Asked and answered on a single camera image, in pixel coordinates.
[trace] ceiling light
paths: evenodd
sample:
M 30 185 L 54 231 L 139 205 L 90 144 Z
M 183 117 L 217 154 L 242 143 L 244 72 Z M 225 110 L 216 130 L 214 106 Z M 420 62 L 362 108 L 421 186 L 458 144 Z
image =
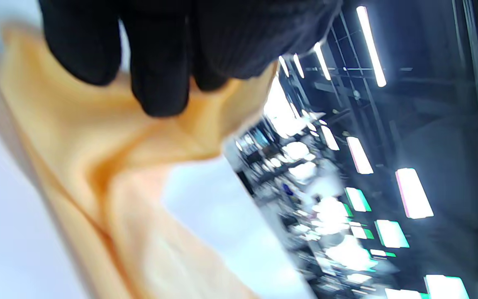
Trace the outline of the ceiling light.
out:
M 371 276 L 360 274 L 360 273 L 350 274 L 347 277 L 349 281 L 354 282 L 356 284 L 362 284 L 366 282 L 366 280 L 369 280 L 370 278 L 372 278 Z
M 413 168 L 398 169 L 396 180 L 407 217 L 419 219 L 434 216 L 416 170 Z
M 360 238 L 360 239 L 368 239 L 366 237 L 366 233 L 364 232 L 364 229 L 362 227 L 359 227 L 359 226 L 350 226 L 349 227 L 351 229 L 351 234 L 356 237 L 356 238 Z
M 372 66 L 373 71 L 376 74 L 377 86 L 384 87 L 387 85 L 387 80 L 385 80 L 385 74 L 383 74 L 383 68 L 379 62 L 379 56 L 377 55 L 376 46 L 373 42 L 372 28 L 370 27 L 370 21 L 368 20 L 368 12 L 366 11 L 366 7 L 357 7 L 357 16 L 359 17 L 359 22 L 361 23 L 361 28 L 363 29 L 364 39 L 366 40 L 366 45 L 368 46 L 368 52 L 370 53 L 370 58 L 372 59 Z
M 317 54 L 318 62 L 320 62 L 320 68 L 322 68 L 322 72 L 324 73 L 324 76 L 326 77 L 326 79 L 331 80 L 332 77 L 329 75 L 328 66 L 326 66 L 326 60 L 324 59 L 324 55 L 322 55 L 320 42 L 317 42 L 315 46 L 313 47 L 313 49 L 315 50 L 315 53 Z
M 355 188 L 345 188 L 346 195 L 348 196 L 349 202 L 354 210 L 358 212 L 370 212 L 370 206 L 368 201 L 364 197 L 364 194 L 359 189 Z
M 283 72 L 285 72 L 285 76 L 289 76 L 289 70 L 287 68 L 287 65 L 285 64 L 285 59 L 283 57 L 279 57 L 279 64 L 281 64 L 281 67 L 283 68 Z
M 366 153 L 364 153 L 363 146 L 359 139 L 356 137 L 347 137 L 346 140 L 357 172 L 359 174 L 373 174 L 372 166 L 366 157 Z
M 294 63 L 296 64 L 296 68 L 298 68 L 298 73 L 302 78 L 304 78 L 304 71 L 302 70 L 302 65 L 300 64 L 300 59 L 298 58 L 298 54 L 293 56 Z
M 329 127 L 323 125 L 320 127 L 320 129 L 322 130 L 322 134 L 324 135 L 324 139 L 326 140 L 328 148 L 330 148 L 332 151 L 338 151 L 340 148 L 338 147 L 337 141 L 335 140 L 335 137 L 333 136 L 333 133 Z
M 373 255 L 379 255 L 381 257 L 386 257 L 387 253 L 384 252 L 383 250 L 375 250 L 375 249 L 370 249 L 370 253 Z
M 387 299 L 422 299 L 420 293 L 406 289 L 396 290 L 386 288 L 385 293 L 387 295 Z
M 459 277 L 427 275 L 425 285 L 431 299 L 470 299 Z
M 376 227 L 383 246 L 388 248 L 409 248 L 402 228 L 396 221 L 377 220 Z

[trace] led panel light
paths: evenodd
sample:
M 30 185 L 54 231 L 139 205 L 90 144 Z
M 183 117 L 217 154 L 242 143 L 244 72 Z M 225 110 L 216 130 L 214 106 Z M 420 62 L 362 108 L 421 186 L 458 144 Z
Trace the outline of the led panel light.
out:
M 370 20 L 368 19 L 366 7 L 357 7 L 357 16 L 359 17 L 359 22 L 361 23 L 361 28 L 363 29 L 364 39 L 366 40 L 366 46 L 368 46 L 368 52 L 370 53 L 370 58 L 372 59 L 372 66 L 373 71 L 376 74 L 377 86 L 384 87 L 387 85 L 387 80 L 385 79 L 385 74 L 383 74 L 383 67 L 381 67 L 381 63 L 379 62 L 376 45 L 373 42 L 372 28 L 370 27 Z
M 315 46 L 313 47 L 315 50 L 315 53 L 317 54 L 318 57 L 318 62 L 320 62 L 320 68 L 322 68 L 322 72 L 324 73 L 324 76 L 326 79 L 331 80 L 332 76 L 330 76 L 329 71 L 328 71 L 328 66 L 326 66 L 326 60 L 324 59 L 324 55 L 322 55 L 322 49 L 320 47 L 320 43 L 317 42 Z
M 370 253 L 373 255 L 379 255 L 380 257 L 386 257 L 387 253 L 384 252 L 383 250 L 375 250 L 375 249 L 370 249 Z
M 346 138 L 351 151 L 351 157 L 353 158 L 353 163 L 355 163 L 355 168 L 359 174 L 373 174 L 372 166 L 364 153 L 363 146 L 361 142 L 356 137 L 347 137 Z
M 337 140 L 335 140 L 335 137 L 333 136 L 332 131 L 329 129 L 329 127 L 326 127 L 325 125 L 321 126 L 320 129 L 322 130 L 322 134 L 324 135 L 324 139 L 326 140 L 326 144 L 328 148 L 332 151 L 338 151 L 340 148 L 338 147 Z
M 348 275 L 347 278 L 351 282 L 354 282 L 356 284 L 362 284 L 362 283 L 370 280 L 370 278 L 372 278 L 372 277 L 368 276 L 368 275 L 360 274 L 360 273 L 353 273 L 353 274 Z
M 366 198 L 364 198 L 364 194 L 362 191 L 351 187 L 345 188 L 345 191 L 346 195 L 348 196 L 349 202 L 351 203 L 351 206 L 354 210 L 358 212 L 371 211 L 370 206 L 368 205 Z
M 287 64 L 285 63 L 285 59 L 283 57 L 279 57 L 279 64 L 281 64 L 281 67 L 283 68 L 283 72 L 285 73 L 285 76 L 289 77 L 289 69 L 287 68 Z
M 420 219 L 434 216 L 416 170 L 413 168 L 398 169 L 396 180 L 398 181 L 407 217 Z
M 427 275 L 425 285 L 431 299 L 470 299 L 459 277 Z
M 396 221 L 377 220 L 376 227 L 383 246 L 388 248 L 409 248 L 400 224 Z
M 294 63 L 296 64 L 296 68 L 298 68 L 298 74 L 300 74 L 300 76 L 304 78 L 304 71 L 302 70 L 302 65 L 300 64 L 300 59 L 298 58 L 298 54 L 295 54 L 293 56 L 293 59 L 294 59 Z
M 416 291 L 409 291 L 406 289 L 396 290 L 396 289 L 385 289 L 387 299 L 422 299 L 420 294 Z
M 359 239 L 367 239 L 366 233 L 364 232 L 364 229 L 359 226 L 350 226 L 351 233 L 353 234 L 354 237 L 359 238 Z

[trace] orange fabric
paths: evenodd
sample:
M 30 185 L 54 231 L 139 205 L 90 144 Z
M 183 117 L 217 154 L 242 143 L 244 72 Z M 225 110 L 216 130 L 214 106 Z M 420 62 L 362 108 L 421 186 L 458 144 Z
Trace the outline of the orange fabric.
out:
M 216 157 L 262 111 L 276 67 L 213 93 L 192 87 L 182 115 L 152 119 L 127 75 L 94 87 L 66 73 L 39 34 L 11 27 L 4 40 L 0 89 L 95 295 L 255 298 L 160 197 L 173 163 Z

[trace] bright light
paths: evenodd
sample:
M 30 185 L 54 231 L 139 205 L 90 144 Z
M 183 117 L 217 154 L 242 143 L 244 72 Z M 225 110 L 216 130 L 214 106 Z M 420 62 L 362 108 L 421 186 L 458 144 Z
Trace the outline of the bright light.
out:
M 398 169 L 396 179 L 407 217 L 419 219 L 434 216 L 416 170 L 413 168 Z
M 307 156 L 304 157 L 304 159 L 306 159 L 307 161 L 313 161 L 317 156 L 315 156 L 314 154 L 309 154 Z
M 283 72 L 285 72 L 285 76 L 289 76 L 289 70 L 287 68 L 287 65 L 285 64 L 285 60 L 281 56 L 279 57 L 279 64 L 281 64 Z
M 353 209 L 358 212 L 370 212 L 370 206 L 368 206 L 368 202 L 364 197 L 364 194 L 359 189 L 355 188 L 345 188 L 346 195 L 348 196 L 349 202 Z
M 408 291 L 406 289 L 385 289 L 387 299 L 422 299 L 421 295 L 416 291 Z
M 431 299 L 469 299 L 462 279 L 444 275 L 427 275 L 425 284 Z
M 313 176 L 316 168 L 317 166 L 313 162 L 307 162 L 289 169 L 289 172 L 298 180 L 304 180 Z
M 301 159 L 309 154 L 309 148 L 302 142 L 291 142 L 282 149 L 293 160 Z
M 332 151 L 338 151 L 340 148 L 338 147 L 337 141 L 335 140 L 335 137 L 333 136 L 332 131 L 329 129 L 329 127 L 326 127 L 323 125 L 321 127 L 322 134 L 324 134 L 324 139 L 326 140 L 326 144 L 328 145 L 328 148 Z
M 369 280 L 370 278 L 372 277 L 368 275 L 360 274 L 360 273 L 354 273 L 354 274 L 348 275 L 348 280 L 356 284 L 362 284 L 366 282 L 366 280 Z
M 366 153 L 364 153 L 363 146 L 359 139 L 356 137 L 347 137 L 346 140 L 357 172 L 359 174 L 373 174 L 372 166 L 366 157 Z
M 370 253 L 373 255 L 379 255 L 380 257 L 386 257 L 387 253 L 384 252 L 383 250 L 375 250 L 375 249 L 370 249 Z
M 385 80 L 385 74 L 383 74 L 383 68 L 379 62 L 379 56 L 377 55 L 376 46 L 373 42 L 372 28 L 370 27 L 370 21 L 368 20 L 366 7 L 357 7 L 357 15 L 359 17 L 359 22 L 361 23 L 361 28 L 363 29 L 364 39 L 366 40 L 366 45 L 368 46 L 370 58 L 372 59 L 372 66 L 373 71 L 376 74 L 377 86 L 384 87 L 387 85 L 387 80 Z
M 388 248 L 408 248 L 408 242 L 400 224 L 396 221 L 377 220 L 377 232 L 381 243 Z
M 280 167 L 281 166 L 281 162 L 276 158 L 271 159 L 271 164 L 274 165 L 274 167 Z
M 364 232 L 364 229 L 359 226 L 351 226 L 349 227 L 351 229 L 351 234 L 360 239 L 367 239 L 366 233 Z
M 300 231 L 302 233 L 305 233 L 306 231 L 309 230 L 309 227 L 306 226 L 306 225 L 297 225 L 294 227 L 294 229 L 296 229 L 297 231 Z
M 315 46 L 313 47 L 315 50 L 315 53 L 317 54 L 318 57 L 318 62 L 320 62 L 320 67 L 322 68 L 322 72 L 324 73 L 324 76 L 326 79 L 331 80 L 332 77 L 329 75 L 328 72 L 328 66 L 326 66 L 326 60 L 324 60 L 324 55 L 322 55 L 322 49 L 320 49 L 320 43 L 317 42 Z
M 296 64 L 296 68 L 298 68 L 298 73 L 302 78 L 304 78 L 304 71 L 302 70 L 302 65 L 300 64 L 300 59 L 298 58 L 298 54 L 293 56 L 294 63 Z
M 377 265 L 370 259 L 368 250 L 361 248 L 354 236 L 346 235 L 337 246 L 326 249 L 326 255 L 337 263 L 355 271 L 367 271 Z

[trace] gloved hand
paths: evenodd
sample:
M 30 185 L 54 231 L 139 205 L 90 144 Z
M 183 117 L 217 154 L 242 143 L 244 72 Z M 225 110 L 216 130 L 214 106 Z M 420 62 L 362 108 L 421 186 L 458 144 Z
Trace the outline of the gloved hand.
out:
M 107 85 L 131 48 L 132 92 L 153 117 L 179 114 L 188 78 L 211 91 L 257 76 L 326 36 L 342 0 L 40 0 L 47 44 L 76 78 Z

